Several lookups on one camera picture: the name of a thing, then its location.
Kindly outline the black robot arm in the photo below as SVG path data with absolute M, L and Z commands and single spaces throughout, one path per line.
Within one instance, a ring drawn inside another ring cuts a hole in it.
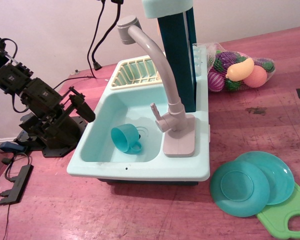
M 60 95 L 40 78 L 32 78 L 33 72 L 15 60 L 5 50 L 6 38 L 0 38 L 0 89 L 12 97 L 18 96 L 31 115 L 20 127 L 31 135 L 55 134 L 70 121 L 70 113 L 76 113 L 87 122 L 95 120 L 94 111 L 85 102 L 85 96 L 70 87 Z

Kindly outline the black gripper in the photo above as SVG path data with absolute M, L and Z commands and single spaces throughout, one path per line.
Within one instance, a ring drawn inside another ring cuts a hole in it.
M 0 89 L 5 94 L 18 96 L 21 103 L 41 119 L 44 135 L 76 135 L 77 123 L 70 114 L 76 113 L 88 123 L 96 119 L 96 114 L 85 101 L 85 95 L 69 87 L 69 100 L 60 104 L 63 97 L 40 78 L 31 78 L 33 72 L 25 65 L 11 63 L 0 67 Z

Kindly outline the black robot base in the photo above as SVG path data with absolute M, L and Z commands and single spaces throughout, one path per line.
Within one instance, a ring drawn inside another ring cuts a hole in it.
M 43 121 L 33 113 L 22 116 L 22 131 L 14 139 L 28 151 L 41 151 L 45 158 L 60 158 L 75 149 L 87 122 L 80 116 L 67 116 L 61 123 Z

